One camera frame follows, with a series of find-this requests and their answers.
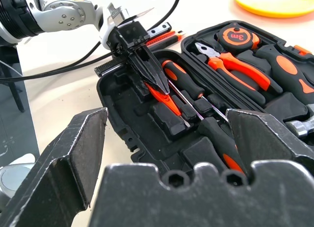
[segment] tool case foam insert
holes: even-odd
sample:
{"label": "tool case foam insert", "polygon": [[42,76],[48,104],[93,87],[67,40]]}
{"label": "tool case foam insert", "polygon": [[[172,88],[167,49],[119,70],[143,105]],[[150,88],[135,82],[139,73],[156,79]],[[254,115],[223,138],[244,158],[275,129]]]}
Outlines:
{"label": "tool case foam insert", "polygon": [[[206,56],[197,53],[195,42],[208,45],[218,52],[227,52],[217,42],[217,34],[220,29],[231,23],[238,23],[257,34],[261,40],[259,46],[275,45],[282,55],[290,59],[297,67],[302,67],[308,81],[314,84],[313,55],[300,54],[300,51],[293,47],[285,47],[284,40],[242,21],[224,22],[186,37],[182,41],[182,53],[159,50],[154,54],[159,60],[166,58],[181,66],[200,87],[206,90],[205,96],[223,113],[227,108],[270,113],[282,124],[291,120],[307,120],[309,113],[306,106],[291,93],[284,92],[282,95],[273,96],[261,91],[266,98],[266,104],[260,106],[210,69]],[[269,64],[261,59],[252,58],[252,55],[253,52],[247,50],[236,57],[269,74]],[[259,90],[251,79],[245,78],[241,73],[232,73]],[[197,131],[200,121],[173,91],[170,95],[182,111],[183,118],[190,123],[190,128],[184,125],[182,118],[153,98],[130,66],[103,76],[98,82],[97,89],[103,106],[109,110],[109,120],[115,132],[125,141],[131,152],[139,149],[131,155],[133,162],[154,163],[161,174],[169,170],[182,170],[189,174],[196,163],[214,164],[213,159],[217,154],[212,142]],[[215,114],[206,101],[200,99],[194,101],[193,105],[203,112],[203,116],[213,116],[219,121],[222,130],[233,137],[229,125]],[[314,137],[309,135],[304,142],[312,146]],[[217,169],[221,172],[225,168],[217,167]]]}

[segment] orange pliers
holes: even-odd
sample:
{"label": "orange pliers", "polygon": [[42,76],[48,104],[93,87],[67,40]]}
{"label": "orange pliers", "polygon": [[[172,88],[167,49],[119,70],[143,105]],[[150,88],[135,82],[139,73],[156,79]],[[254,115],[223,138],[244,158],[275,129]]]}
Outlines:
{"label": "orange pliers", "polygon": [[279,95],[283,93],[283,89],[273,79],[254,66],[238,60],[231,53],[218,53],[213,48],[199,42],[195,43],[195,46],[200,53],[207,55],[210,67],[222,75],[233,87],[246,94],[260,106],[265,105],[265,97],[256,89],[230,73],[229,70],[239,71],[247,75],[263,90],[272,94]]}

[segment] wire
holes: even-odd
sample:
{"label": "wire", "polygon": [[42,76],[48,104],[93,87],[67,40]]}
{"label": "wire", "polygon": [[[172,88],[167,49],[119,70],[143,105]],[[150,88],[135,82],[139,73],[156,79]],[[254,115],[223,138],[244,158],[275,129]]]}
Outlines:
{"label": "wire", "polygon": [[[179,1],[180,0],[175,0],[174,4],[171,7],[171,9],[169,10],[169,12],[161,20],[159,20],[156,24],[154,24],[150,29],[155,28],[155,27],[161,25],[163,22],[165,22],[165,20],[168,19],[169,16],[173,13],[173,11],[177,8]],[[31,76],[0,78],[0,84],[11,83],[11,82],[18,82],[18,81],[24,81],[24,80],[31,80],[31,79],[37,79],[37,78],[42,78],[42,77],[62,74],[62,73],[66,73],[66,72],[69,72],[69,71],[72,71],[72,70],[76,70],[76,69],[79,69],[79,68],[86,67],[88,65],[97,63],[98,61],[101,61],[103,59],[106,59],[106,58],[112,56],[112,53],[110,52],[110,53],[105,54],[105,55],[103,55],[103,56],[101,56],[101,57],[99,57],[97,59],[92,60],[92,61],[86,62],[84,64],[77,65],[77,64],[83,62],[84,60],[86,60],[99,47],[100,44],[101,43],[98,42],[93,47],[93,49],[91,49],[90,52],[87,53],[83,58],[79,59],[78,61],[76,61],[76,62],[74,62],[74,63],[72,63],[70,65],[67,65],[67,66],[64,66],[64,67],[61,67],[61,68],[58,68],[58,69],[55,69],[55,70],[51,70],[51,71],[48,71],[48,72],[45,72],[45,73],[31,75]]]}
{"label": "wire", "polygon": [[150,29],[153,29],[159,25],[161,25],[163,22],[166,21],[166,19],[169,18],[169,16],[174,12],[174,10],[177,8],[178,4],[179,4],[180,0],[175,0],[175,3],[173,3],[173,6],[171,7],[171,9],[169,10],[169,12],[161,19],[159,20],[156,24],[154,24]]}
{"label": "wire", "polygon": [[20,74],[17,70],[13,69],[10,65],[4,63],[2,60],[0,60],[0,63],[7,66],[9,69],[12,69],[14,72],[16,72],[18,75],[23,76],[22,74]]}

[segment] yellow plate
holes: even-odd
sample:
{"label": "yellow plate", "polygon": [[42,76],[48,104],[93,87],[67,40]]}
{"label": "yellow plate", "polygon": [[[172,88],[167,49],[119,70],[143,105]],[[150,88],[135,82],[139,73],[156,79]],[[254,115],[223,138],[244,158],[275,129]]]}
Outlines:
{"label": "yellow plate", "polygon": [[262,16],[291,18],[314,11],[314,0],[236,0],[244,9]]}

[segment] white table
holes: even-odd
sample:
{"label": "white table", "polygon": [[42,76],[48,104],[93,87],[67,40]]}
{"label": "white table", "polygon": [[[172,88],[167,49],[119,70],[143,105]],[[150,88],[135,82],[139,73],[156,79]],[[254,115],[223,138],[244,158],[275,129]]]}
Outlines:
{"label": "white table", "polygon": [[[139,7],[145,4],[142,10],[148,4],[155,7],[141,19],[144,27],[149,28],[169,10],[174,0],[137,1]],[[174,30],[184,30],[187,36],[228,20],[249,22],[288,40],[288,45],[300,45],[314,50],[314,38],[309,37],[314,31],[314,13],[293,19],[272,19],[248,13],[233,0],[181,0],[168,19]],[[93,26],[41,34],[26,45],[18,45],[23,74],[32,75],[68,65],[89,52],[98,40],[98,32]],[[181,52],[180,44],[171,49]],[[99,47],[90,59],[107,52]],[[94,73],[94,67],[102,63],[104,61],[62,75],[25,82],[40,152],[67,126],[75,114],[102,106],[96,91],[98,77]],[[101,171],[110,163],[130,163],[130,156],[124,142],[108,125]],[[90,213],[91,210],[80,213],[73,226],[87,226]]]}

